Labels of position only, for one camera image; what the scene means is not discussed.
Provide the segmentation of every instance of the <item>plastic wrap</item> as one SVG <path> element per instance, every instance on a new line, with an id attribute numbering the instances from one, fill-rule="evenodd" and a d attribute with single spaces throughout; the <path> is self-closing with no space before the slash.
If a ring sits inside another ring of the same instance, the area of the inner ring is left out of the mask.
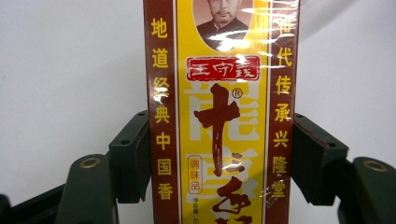
<path id="1" fill-rule="evenodd" d="M 288 223 L 299 1 L 144 7 L 155 223 Z"/>

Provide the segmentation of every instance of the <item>man portrait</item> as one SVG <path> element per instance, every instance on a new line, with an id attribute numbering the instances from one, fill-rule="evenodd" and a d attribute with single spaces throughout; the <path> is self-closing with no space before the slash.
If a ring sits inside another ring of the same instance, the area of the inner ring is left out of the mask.
<path id="1" fill-rule="evenodd" d="M 237 18 L 243 1 L 207 0 L 212 20 L 198 25 L 197 30 L 210 48 L 229 50 L 234 47 L 235 40 L 245 37 L 248 26 Z"/>

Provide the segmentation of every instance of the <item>white wall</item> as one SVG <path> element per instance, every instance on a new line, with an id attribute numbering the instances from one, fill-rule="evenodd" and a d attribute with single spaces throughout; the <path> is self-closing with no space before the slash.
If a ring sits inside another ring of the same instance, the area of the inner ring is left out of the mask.
<path id="1" fill-rule="evenodd" d="M 302 7 L 296 111 L 350 147 L 396 166 L 396 2 Z M 142 0 L 0 1 L 0 193 L 21 203 L 64 183 L 146 109 Z M 152 223 L 152 204 L 120 206 Z M 290 223 L 337 223 L 292 186 Z"/>

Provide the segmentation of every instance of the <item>registered trademark symbol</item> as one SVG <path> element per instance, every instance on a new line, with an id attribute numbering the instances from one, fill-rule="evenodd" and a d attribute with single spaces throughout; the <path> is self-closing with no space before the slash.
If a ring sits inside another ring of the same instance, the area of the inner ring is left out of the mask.
<path id="1" fill-rule="evenodd" d="M 233 98 L 239 99 L 239 98 L 242 97 L 243 94 L 244 94 L 244 93 L 242 92 L 241 89 L 239 89 L 239 88 L 233 89 Z"/>

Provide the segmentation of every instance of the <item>white background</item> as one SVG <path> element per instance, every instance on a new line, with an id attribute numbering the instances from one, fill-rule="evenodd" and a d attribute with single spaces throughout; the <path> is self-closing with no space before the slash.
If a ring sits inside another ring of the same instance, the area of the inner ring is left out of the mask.
<path id="1" fill-rule="evenodd" d="M 346 143 L 348 158 L 396 166 L 396 1 L 302 6 L 296 111 Z M 0 193 L 13 205 L 107 152 L 147 108 L 142 0 L 0 1 Z M 121 223 L 152 223 L 145 203 Z M 292 186 L 290 223 L 337 223 Z"/>

